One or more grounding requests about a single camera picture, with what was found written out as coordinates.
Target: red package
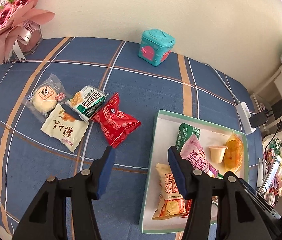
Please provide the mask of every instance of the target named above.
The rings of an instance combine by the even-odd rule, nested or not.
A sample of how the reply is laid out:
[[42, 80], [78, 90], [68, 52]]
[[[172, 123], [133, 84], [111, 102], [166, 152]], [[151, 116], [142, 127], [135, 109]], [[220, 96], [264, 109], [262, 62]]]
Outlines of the red package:
[[116, 148], [129, 133], [141, 125], [141, 122], [131, 115], [119, 111], [119, 103], [119, 94], [116, 92], [92, 118], [101, 125], [101, 130], [113, 148]]

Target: white power strip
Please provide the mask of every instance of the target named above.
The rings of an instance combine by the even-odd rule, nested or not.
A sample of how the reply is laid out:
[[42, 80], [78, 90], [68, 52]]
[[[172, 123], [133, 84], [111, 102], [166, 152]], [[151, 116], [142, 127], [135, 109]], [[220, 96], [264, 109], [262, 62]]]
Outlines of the white power strip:
[[251, 113], [246, 105], [246, 102], [239, 103], [237, 106], [235, 106], [235, 108], [243, 124], [245, 134], [248, 135], [250, 133], [253, 133], [255, 131], [255, 128], [251, 127], [249, 120], [249, 118], [251, 117]]

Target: metal bolt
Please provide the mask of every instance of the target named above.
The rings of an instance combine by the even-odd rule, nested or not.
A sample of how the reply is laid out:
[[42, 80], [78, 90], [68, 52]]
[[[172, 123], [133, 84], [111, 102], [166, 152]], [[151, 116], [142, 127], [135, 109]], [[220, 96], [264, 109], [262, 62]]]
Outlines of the metal bolt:
[[49, 176], [49, 177], [47, 178], [47, 181], [48, 181], [48, 182], [53, 182], [53, 181], [55, 180], [55, 178], [56, 178], [55, 176], [52, 176], [52, 175], [51, 175], [51, 176]]
[[195, 169], [195, 170], [193, 171], [193, 174], [200, 176], [200, 175], [202, 174], [202, 171], [201, 171], [201, 170], [198, 170], [198, 169]]
[[91, 173], [91, 171], [89, 169], [84, 169], [82, 170], [81, 174], [86, 176], [86, 175], [89, 175]]
[[229, 182], [236, 182], [236, 178], [234, 178], [233, 176], [229, 176], [228, 181]]

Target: teal toy box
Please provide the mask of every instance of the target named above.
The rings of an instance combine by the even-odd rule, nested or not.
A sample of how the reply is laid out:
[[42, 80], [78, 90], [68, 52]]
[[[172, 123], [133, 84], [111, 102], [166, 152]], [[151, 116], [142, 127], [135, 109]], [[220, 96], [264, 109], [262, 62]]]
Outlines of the teal toy box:
[[144, 31], [138, 55], [156, 67], [166, 60], [175, 42], [175, 39], [164, 31], [158, 29]]

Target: power cord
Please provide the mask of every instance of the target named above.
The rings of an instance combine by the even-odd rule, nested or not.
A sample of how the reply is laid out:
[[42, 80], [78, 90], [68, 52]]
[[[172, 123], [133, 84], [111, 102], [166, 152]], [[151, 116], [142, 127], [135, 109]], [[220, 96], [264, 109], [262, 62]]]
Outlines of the power cord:
[[272, 139], [270, 140], [270, 142], [268, 143], [268, 145], [265, 147], [265, 150], [266, 148], [270, 145], [270, 143], [274, 140], [274, 137], [276, 136], [277, 132], [279, 131], [280, 127], [281, 127], [281, 123], [282, 123], [282, 115], [281, 115], [281, 112], [280, 112], [280, 122], [279, 122], [279, 127], [277, 128], [275, 134], [273, 135]]
[[204, 65], [211, 67], [216, 74], [219, 76], [221, 82], [223, 83], [223, 85], [227, 88], [227, 90], [231, 93], [231, 95], [234, 97], [234, 100], [236, 101], [236, 103], [239, 105], [241, 102], [238, 100], [238, 98], [235, 96], [235, 94], [231, 91], [231, 89], [228, 87], [228, 85], [224, 82], [223, 78], [221, 78], [220, 74], [216, 71], [216, 69], [214, 67], [212, 67], [211, 65], [204, 63]]

